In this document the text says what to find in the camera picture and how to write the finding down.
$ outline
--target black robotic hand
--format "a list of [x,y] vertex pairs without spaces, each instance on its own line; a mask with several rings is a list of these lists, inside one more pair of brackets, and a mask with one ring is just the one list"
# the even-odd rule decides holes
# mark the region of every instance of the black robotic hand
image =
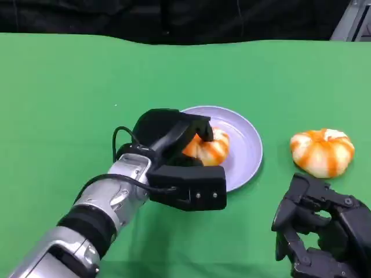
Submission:
[[152,161],[147,173],[149,185],[176,188],[171,194],[150,192],[152,201],[186,211],[221,210],[227,205],[224,169],[203,167],[200,160],[182,154],[196,134],[213,141],[209,121],[210,117],[175,109],[149,110],[137,121],[132,143],[121,146],[115,159],[126,152],[147,156]]
[[[316,214],[327,211],[330,218]],[[295,278],[371,277],[371,211],[316,178],[295,174],[272,225],[276,260],[286,256]],[[297,233],[317,233],[318,246],[305,249]]]

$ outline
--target orange and white bun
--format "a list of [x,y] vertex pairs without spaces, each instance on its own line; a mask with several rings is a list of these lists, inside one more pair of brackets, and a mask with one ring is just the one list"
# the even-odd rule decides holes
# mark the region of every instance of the orange and white bun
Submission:
[[345,172],[354,156],[349,137],[338,130],[309,130],[290,141],[294,162],[317,178],[337,177]]
[[204,166],[220,165],[228,156],[230,150],[230,138],[228,134],[213,127],[214,141],[204,142],[196,134],[193,140],[183,150],[183,154],[198,158]]

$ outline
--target food on plate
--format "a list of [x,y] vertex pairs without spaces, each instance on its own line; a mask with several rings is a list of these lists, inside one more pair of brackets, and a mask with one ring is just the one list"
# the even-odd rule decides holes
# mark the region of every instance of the food on plate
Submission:
[[204,142],[196,134],[183,150],[183,154],[198,158],[204,166],[220,165],[228,156],[230,139],[228,134],[218,127],[213,127],[214,140]]

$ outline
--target black band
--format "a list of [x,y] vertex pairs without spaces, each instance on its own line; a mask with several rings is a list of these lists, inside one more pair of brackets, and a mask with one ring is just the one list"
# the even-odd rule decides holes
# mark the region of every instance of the black band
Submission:
[[75,206],[57,224],[70,228],[86,237],[96,248],[100,258],[106,254],[116,228],[112,219],[93,206]]

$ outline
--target green table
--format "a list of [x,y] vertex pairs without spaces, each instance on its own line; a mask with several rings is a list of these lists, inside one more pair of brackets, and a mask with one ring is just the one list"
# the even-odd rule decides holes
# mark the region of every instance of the green table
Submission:
[[294,133],[348,133],[355,161],[332,185],[371,205],[369,52],[361,43],[177,47],[0,35],[0,276],[55,226],[89,178],[107,172],[116,126],[133,127],[150,108],[219,105],[260,133],[259,175],[231,193],[223,211],[146,203],[112,245],[100,277],[289,277],[289,262],[275,262],[270,228],[297,171],[289,150]]

